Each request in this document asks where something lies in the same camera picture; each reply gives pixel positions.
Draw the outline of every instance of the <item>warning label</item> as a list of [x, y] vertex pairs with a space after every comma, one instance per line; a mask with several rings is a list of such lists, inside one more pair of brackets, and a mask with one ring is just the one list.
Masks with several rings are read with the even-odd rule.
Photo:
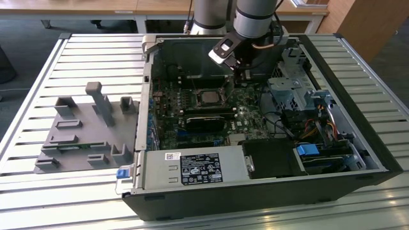
[[181, 184], [222, 182], [218, 153], [179, 156]]

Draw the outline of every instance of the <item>wooden table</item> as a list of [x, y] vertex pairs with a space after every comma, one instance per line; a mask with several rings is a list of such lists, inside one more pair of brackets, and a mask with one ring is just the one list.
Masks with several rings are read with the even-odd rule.
[[[134, 17], [138, 33], [146, 33], [146, 20], [185, 20], [189, 13], [189, 3], [190, 0], [138, 0]], [[276, 9], [280, 21], [307, 22], [304, 28], [307, 34], [315, 33], [327, 13], [326, 9], [295, 8], [288, 0], [283, 0], [280, 7]]]
[[138, 0], [0, 0], [0, 19], [133, 20]]

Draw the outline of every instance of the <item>aluminum table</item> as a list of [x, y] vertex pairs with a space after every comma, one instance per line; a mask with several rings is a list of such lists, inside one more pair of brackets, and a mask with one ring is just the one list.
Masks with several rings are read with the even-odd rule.
[[[33, 174], [58, 96], [86, 103], [99, 81], [110, 101], [139, 99], [141, 34], [59, 39], [0, 144], [0, 229], [388, 229], [409, 225], [409, 111], [343, 39], [310, 35], [404, 172], [332, 202], [143, 222], [114, 192], [115, 169]], [[324, 88], [316, 72], [314, 77]]]

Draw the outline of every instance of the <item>metal frame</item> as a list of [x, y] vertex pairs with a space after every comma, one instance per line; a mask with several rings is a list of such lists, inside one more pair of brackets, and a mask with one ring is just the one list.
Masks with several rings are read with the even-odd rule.
[[[400, 106], [399, 100], [388, 94], [388, 88], [382, 87], [383, 83], [364, 62], [359, 61], [352, 49], [331, 34], [311, 35], [308, 38], [404, 170], [400, 175], [384, 183], [363, 187], [339, 200], [316, 205], [270, 208], [174, 221], [143, 222], [114, 192], [115, 170], [42, 175], [29, 173], [29, 170], [33, 169], [33, 158], [39, 153], [41, 136], [46, 136], [51, 124], [53, 109], [47, 107], [54, 102], [51, 95], [59, 93], [57, 90], [50, 90], [54, 86], [70, 86], [71, 92], [75, 92], [85, 78], [98, 77], [109, 82], [109, 76], [111, 76], [113, 80], [119, 78], [122, 81], [126, 80], [126, 83], [110, 82], [110, 101], [123, 94], [130, 94], [135, 100], [138, 99], [138, 94], [131, 92], [135, 85], [129, 85], [129, 83], [131, 78], [135, 80], [135, 77], [142, 76], [142, 69], [139, 67], [102, 69], [106, 61], [101, 60], [101, 56], [106, 56], [103, 53], [115, 57], [141, 55], [141, 43], [123, 41], [133, 36], [141, 35], [73, 35], [77, 41], [78, 37], [85, 37], [87, 42], [83, 43], [87, 43], [87, 46], [95, 46], [98, 43], [91, 42], [91, 39], [95, 41], [106, 38], [109, 42], [103, 42], [105, 48], [77, 49], [71, 48], [71, 42], [67, 43], [70, 48], [66, 48], [66, 40], [58, 40], [0, 143], [2, 153], [0, 160], [0, 229], [165, 228], [177, 230], [182, 228], [266, 229], [279, 226], [282, 229], [315, 230], [327, 229], [327, 226], [343, 226], [344, 223], [352, 229], [391, 229], [409, 225], [409, 123], [398, 122], [398, 120], [409, 119], [402, 110], [404, 106]], [[127, 47], [113, 48], [118, 43], [123, 43], [122, 46]], [[75, 74], [67, 74], [66, 70], [54, 71], [66, 68], [66, 61], [78, 57], [90, 58], [87, 64], [98, 69], [73, 70]], [[133, 63], [133, 66], [138, 66], [135, 60], [138, 57], [126, 56], [126, 58], [131, 58], [133, 61], [125, 61], [126, 65], [123, 61], [117, 61], [115, 64], [130, 66], [129, 63]], [[320, 77], [312, 74], [318, 85], [324, 88]], [[87, 99], [77, 95], [74, 100], [86, 101]], [[29, 141], [29, 144], [15, 145], [15, 141], [18, 143]], [[121, 187], [129, 189], [131, 183], [122, 183]]]

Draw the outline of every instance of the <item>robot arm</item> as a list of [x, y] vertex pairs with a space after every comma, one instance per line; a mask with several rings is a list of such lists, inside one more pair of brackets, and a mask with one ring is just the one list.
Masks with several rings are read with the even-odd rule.
[[276, 6], [276, 0], [236, 0], [234, 31], [225, 35], [209, 52], [209, 57], [217, 64], [223, 63], [235, 71], [239, 66], [250, 64], [254, 58], [252, 49], [274, 46], [256, 46], [254, 43], [263, 40], [271, 30]]

